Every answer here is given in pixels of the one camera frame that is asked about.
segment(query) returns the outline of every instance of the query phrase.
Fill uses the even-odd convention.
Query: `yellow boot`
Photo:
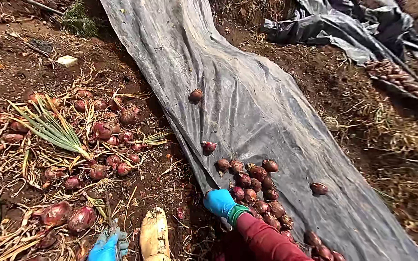
[[[167,219],[160,207],[148,211],[141,223],[140,248],[144,261],[171,261]]]

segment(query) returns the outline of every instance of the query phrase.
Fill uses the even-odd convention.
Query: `onion bulb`
[[[233,187],[232,195],[235,200],[241,201],[244,198],[244,191],[241,187]]]
[[[76,100],[73,103],[73,108],[75,108],[76,111],[84,113],[86,111],[85,109],[85,101],[84,100]]]
[[[261,215],[270,210],[270,206],[262,200],[256,201],[253,208]]]
[[[84,206],[72,212],[67,227],[75,232],[90,228],[96,221],[96,213],[93,208]]]
[[[275,163],[275,161],[271,160],[271,159],[265,159],[262,161],[262,167],[267,171],[267,172],[278,172],[278,165],[277,163]]]
[[[20,134],[8,134],[8,133],[4,133],[2,135],[2,138],[3,138],[3,140],[5,142],[14,144],[14,143],[19,142],[20,140],[23,140],[24,139],[24,136],[22,136]]]
[[[189,101],[193,102],[195,104],[199,103],[199,101],[202,98],[202,91],[200,89],[194,89],[190,94],[189,94]]]
[[[71,207],[66,201],[62,201],[57,204],[50,205],[45,208],[39,214],[35,212],[35,215],[41,217],[41,221],[48,227],[56,227],[64,224],[67,218],[70,216]]]
[[[126,176],[130,170],[131,168],[127,165],[127,163],[120,163],[117,167],[117,174],[119,174],[119,176]]]
[[[244,190],[244,200],[246,203],[251,204],[257,200],[256,192],[250,188]]]

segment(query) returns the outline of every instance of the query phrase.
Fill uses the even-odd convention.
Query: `blue glove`
[[[116,228],[111,233],[109,239],[108,229],[105,228],[99,235],[93,249],[88,255],[88,261],[117,261],[116,260],[116,245],[119,242],[120,257],[127,255],[129,242],[125,240],[126,232],[120,232],[120,228]]]

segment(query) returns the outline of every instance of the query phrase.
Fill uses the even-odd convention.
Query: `brown soil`
[[[273,8],[275,3],[265,4]],[[331,46],[279,46],[246,31],[255,29],[260,18],[243,16],[241,10],[257,4],[261,3],[213,3],[219,33],[243,51],[268,57],[295,78],[342,150],[418,244],[418,121],[395,107],[343,51]],[[281,13],[269,9],[264,17]]]

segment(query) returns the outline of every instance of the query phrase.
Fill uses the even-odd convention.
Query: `gray plastic tarp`
[[[207,0],[102,0],[109,20],[164,110],[203,191],[228,188],[221,157],[273,158],[280,201],[302,241],[311,229],[347,260],[418,260],[418,246],[341,151],[293,78],[216,30]],[[198,105],[188,94],[204,92]],[[203,140],[217,142],[211,156]],[[309,183],[329,193],[315,197]]]

